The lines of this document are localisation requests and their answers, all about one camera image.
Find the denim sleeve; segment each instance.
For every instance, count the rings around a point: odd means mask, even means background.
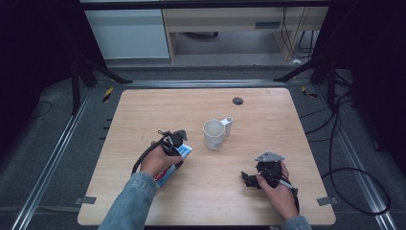
[[[156,189],[152,176],[143,172],[132,174],[99,229],[144,229]]]
[[[285,221],[281,226],[281,230],[311,230],[311,227],[305,217],[296,216]]]

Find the human hand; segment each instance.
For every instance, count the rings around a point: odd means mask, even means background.
[[[281,165],[282,173],[288,177],[289,171],[283,162],[281,162]],[[283,186],[282,184],[278,184],[278,186],[274,189],[268,185],[266,180],[261,175],[257,175],[257,181],[265,192],[266,197],[268,197],[272,207],[274,207],[283,220],[291,219],[299,215],[295,206],[295,199],[293,198],[292,191],[290,189],[286,188],[286,186]]]
[[[161,145],[153,149],[141,162],[140,172],[147,173],[154,177],[163,172],[169,166],[177,164],[183,160],[182,156],[168,156],[165,154]]]

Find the wire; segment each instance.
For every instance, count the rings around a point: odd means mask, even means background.
[[[346,97],[346,96],[349,95],[349,94],[350,94],[350,93],[344,94],[344,95],[342,96],[342,98]],[[351,102],[351,101],[352,101],[352,100],[347,100],[347,101],[342,102],[342,103],[339,102],[338,104],[341,105],[341,104],[344,104],[344,103],[347,103],[347,102]],[[310,131],[307,131],[305,134],[307,135],[307,134],[310,134],[310,133],[313,133],[313,132],[315,132],[315,131],[318,131],[318,130],[322,129],[323,127],[325,127],[326,125],[328,125],[329,121],[331,121],[331,119],[334,117],[335,114],[336,114],[336,112],[332,111],[332,113],[331,113],[331,115],[330,115],[330,117],[328,118],[327,121],[325,121],[321,126],[316,127],[316,128],[314,128],[314,129],[312,129],[312,130],[310,130]]]
[[[42,117],[42,116],[44,116],[45,114],[49,113],[49,112],[51,111],[52,107],[53,107],[53,106],[52,106],[52,103],[47,102],[47,101],[41,101],[41,102],[39,102],[38,104],[48,104],[50,107],[49,107],[48,110],[45,111],[44,113],[39,114],[39,115],[31,116],[30,118],[39,118],[39,117]]]
[[[339,108],[340,108],[340,105],[341,105],[340,101],[341,101],[343,98],[347,97],[347,95],[348,95],[348,93],[345,94],[345,95],[343,95],[342,97],[340,97],[340,99],[338,100],[337,104],[335,105],[335,108],[336,108],[335,111],[336,111],[336,114],[337,114],[337,115],[336,115],[336,118],[335,118],[335,121],[334,121],[333,128],[332,128],[332,130],[331,130],[330,139],[329,139],[329,147],[328,147],[328,172],[325,173],[325,174],[323,174],[323,175],[322,175],[322,178],[324,178],[324,177],[326,177],[326,176],[329,175],[330,182],[331,182],[331,184],[332,184],[332,187],[333,187],[334,191],[337,193],[338,196],[340,196],[340,197],[341,197],[350,207],[352,207],[353,209],[355,209],[355,210],[357,210],[357,211],[359,211],[359,212],[361,212],[361,213],[363,213],[363,214],[369,215],[369,216],[382,215],[382,214],[386,213],[386,212],[391,208],[392,201],[391,201],[391,198],[390,198],[389,194],[386,192],[385,187],[379,182],[378,179],[376,179],[375,177],[373,177],[370,173],[365,172],[365,171],[362,171],[362,170],[359,170],[359,169],[356,169],[356,168],[344,167],[344,168],[339,168],[339,169],[336,169],[336,170],[333,170],[333,169],[332,169],[332,139],[333,139],[333,135],[334,135],[334,129],[336,128],[336,126],[337,126],[337,124],[338,124],[338,120],[339,120]],[[333,174],[334,174],[334,173],[338,173],[338,172],[341,172],[341,171],[357,171],[357,172],[359,172],[359,173],[363,173],[363,174],[365,174],[365,175],[368,175],[368,176],[380,187],[380,189],[381,189],[382,192],[384,193],[384,195],[385,195],[385,197],[386,197],[386,200],[387,200],[386,208],[385,208],[384,210],[382,210],[382,211],[379,211],[379,212],[370,212],[370,211],[366,211],[366,210],[364,210],[364,209],[362,209],[362,208],[360,208],[360,207],[354,205],[354,204],[351,203],[349,200],[347,200],[347,199],[338,191],[338,188],[337,188],[337,186],[336,186],[336,184],[335,184],[334,177],[333,177]]]
[[[137,172],[138,167],[141,165],[141,162],[143,162],[143,160],[146,158],[146,156],[156,147],[158,147],[159,145],[162,145],[162,143],[164,142],[164,139],[167,137],[167,135],[165,133],[162,133],[164,136],[158,141],[153,143],[151,146],[148,147],[148,149],[146,149],[143,154],[140,156],[140,158],[138,158],[137,162],[135,163],[134,167],[132,168],[132,173],[134,174],[135,172]]]
[[[303,116],[300,116],[299,118],[304,118],[304,117],[307,117],[307,116],[310,116],[310,115],[316,114],[316,113],[321,112],[321,111],[323,111],[323,110],[325,110],[325,109],[327,109],[327,107],[321,108],[321,109],[316,110],[316,111],[311,112],[311,113],[307,113],[307,114],[305,114],[305,115],[303,115]]]
[[[307,53],[307,54],[313,53],[313,50],[314,50],[314,48],[313,48],[313,36],[314,36],[314,31],[311,31],[310,46],[308,48],[304,48],[304,47],[301,46],[301,44],[302,44],[302,41],[305,38],[305,31],[302,32],[301,38],[299,39],[299,45],[298,45],[299,50],[302,53]]]
[[[281,175],[282,175],[281,180],[283,180],[284,182],[286,182],[286,183],[292,185],[292,183],[290,182],[290,180],[287,178],[287,176],[286,176],[285,174],[283,174],[283,172],[281,173]]]
[[[289,52],[289,55],[294,57],[294,58],[297,58],[297,59],[307,58],[307,57],[302,57],[302,56],[298,56],[298,55],[295,54],[293,46],[292,46],[292,42],[290,41],[289,32],[287,31],[285,20],[286,20],[286,7],[283,7],[281,37],[282,37],[282,41],[283,41],[284,45],[287,48],[287,51]],[[286,40],[284,39],[284,37],[283,37],[283,28],[284,28],[284,30],[286,32],[286,36],[287,36],[287,39],[289,41],[289,45],[286,42]]]
[[[341,123],[340,123],[340,126],[337,128],[337,131],[334,133],[333,138],[337,136],[337,134],[340,132],[340,130],[341,130]],[[308,143],[325,142],[325,141],[329,141],[330,139],[331,138],[327,138],[327,139],[323,139],[323,140],[313,140],[313,141],[308,141]]]

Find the wooden table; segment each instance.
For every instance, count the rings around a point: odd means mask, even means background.
[[[242,105],[233,98],[243,99]],[[231,134],[219,150],[203,143],[203,124],[233,117]],[[261,190],[247,188],[240,172],[256,173],[254,160],[280,154],[299,188],[301,214],[310,224],[332,224],[330,205],[290,94],[284,88],[126,90],[101,151],[78,221],[99,225],[130,177],[131,169],[158,130],[184,128],[193,151],[158,190],[146,225],[278,225],[282,222]]]

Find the black floor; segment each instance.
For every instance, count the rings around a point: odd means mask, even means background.
[[[189,76],[190,79],[246,79],[247,76],[258,80],[277,78],[289,72],[289,68],[248,68],[248,67],[217,67],[217,68],[162,68],[145,69],[134,72],[133,70],[116,70],[120,76],[128,79],[142,81],[153,79],[162,81],[168,79],[182,79]],[[319,127],[328,119],[328,109],[323,103],[325,85],[313,86],[308,83],[308,76],[304,73],[297,80],[292,80],[285,85],[289,89],[296,105],[299,116],[304,116],[302,124],[305,131]],[[301,86],[306,86],[306,92],[316,94],[317,98],[306,95]],[[106,89],[114,87],[113,93],[107,103],[102,99]],[[40,199],[40,207],[74,207],[78,196],[84,196],[97,163],[103,145],[103,137],[109,126],[108,119],[113,118],[121,92],[126,87],[118,85],[110,79],[100,75],[99,83],[91,89],[88,103],[84,108],[78,125],[74,130],[69,144],[63,152],[53,176],[48,184],[43,197]],[[346,88],[338,87],[338,95],[343,95]],[[40,177],[48,159],[57,146],[60,135],[71,118],[72,96],[70,82],[68,80],[49,87],[41,96],[41,103],[33,117],[27,122],[25,129],[20,133],[20,138],[15,140],[9,151],[9,160],[2,162],[0,177],[0,206],[1,221],[0,229],[10,229],[18,211],[28,199],[37,179]],[[391,155],[387,152],[377,151],[373,147],[373,138],[368,133],[357,108],[351,106],[351,101],[343,103],[340,109],[341,128],[340,134],[335,135],[332,144],[332,168],[350,167],[349,159],[345,154],[344,147],[340,143],[340,135],[346,135],[351,146],[356,151],[359,160],[365,169],[376,176],[384,185],[386,192],[392,200],[390,219],[398,229],[406,226],[406,202],[405,177],[397,168]],[[319,131],[308,134],[309,145],[313,151],[320,174],[328,172],[328,139],[333,122]],[[334,181],[340,193],[350,202],[362,209],[370,211],[368,200],[360,189],[359,181],[353,172],[340,172],[334,175]],[[314,229],[394,229],[382,228],[376,217],[362,214],[350,207],[333,190],[329,178],[324,179],[329,196],[337,197],[338,204],[333,206],[337,221],[332,226],[317,226]],[[28,224],[28,229],[93,229],[96,227],[84,227],[78,225],[78,213],[65,213],[63,210],[52,212],[41,209],[35,212]]]

